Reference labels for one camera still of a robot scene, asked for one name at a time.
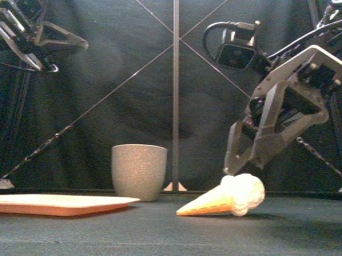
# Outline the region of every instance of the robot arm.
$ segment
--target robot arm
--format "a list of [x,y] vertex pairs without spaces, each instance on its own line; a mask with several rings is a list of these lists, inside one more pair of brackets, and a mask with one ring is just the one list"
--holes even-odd
[[[226,174],[235,175],[247,162],[263,168],[310,126],[329,120],[326,102],[342,83],[342,62],[335,57],[342,50],[338,15],[342,1],[331,1],[318,28],[268,57],[256,43],[259,22],[218,22],[206,29],[203,47],[212,62],[235,70],[251,68],[262,75],[246,117],[230,128]],[[208,34],[222,28],[222,45],[212,55]]]
[[342,62],[318,46],[270,72],[252,93],[246,118],[230,128],[224,173],[235,175],[247,162],[263,168],[310,126],[327,121],[325,104],[341,81]]
[[88,42],[57,25],[32,22],[13,0],[0,1],[0,36],[3,45],[36,71],[56,72],[53,58],[88,48]]

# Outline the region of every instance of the cutting board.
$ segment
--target cutting board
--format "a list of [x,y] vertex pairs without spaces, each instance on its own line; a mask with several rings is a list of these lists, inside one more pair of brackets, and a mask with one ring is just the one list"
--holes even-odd
[[0,213],[77,216],[121,209],[140,199],[52,194],[0,195]]

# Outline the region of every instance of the metal pole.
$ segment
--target metal pole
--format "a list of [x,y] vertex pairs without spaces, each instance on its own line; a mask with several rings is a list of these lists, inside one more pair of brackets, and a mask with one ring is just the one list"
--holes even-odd
[[179,0],[174,0],[172,191],[179,190]]

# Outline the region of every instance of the waffle cone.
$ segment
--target waffle cone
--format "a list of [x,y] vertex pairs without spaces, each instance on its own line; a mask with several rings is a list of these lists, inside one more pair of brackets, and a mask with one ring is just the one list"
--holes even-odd
[[223,192],[223,188],[216,186],[207,193],[199,196],[194,201],[186,204],[176,215],[202,215],[227,213],[232,210],[232,198]]

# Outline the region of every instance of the black cable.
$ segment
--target black cable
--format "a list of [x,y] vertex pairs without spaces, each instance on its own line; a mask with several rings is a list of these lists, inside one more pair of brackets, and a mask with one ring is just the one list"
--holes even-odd
[[294,42],[291,42],[283,49],[280,49],[278,52],[275,52],[272,55],[267,56],[268,59],[272,59],[278,56],[282,56],[288,50],[291,50],[298,44],[303,43],[306,40],[308,40],[311,37],[319,35],[320,33],[337,28],[342,27],[342,20],[335,21],[330,23],[329,25],[312,30],[306,35],[299,37]]

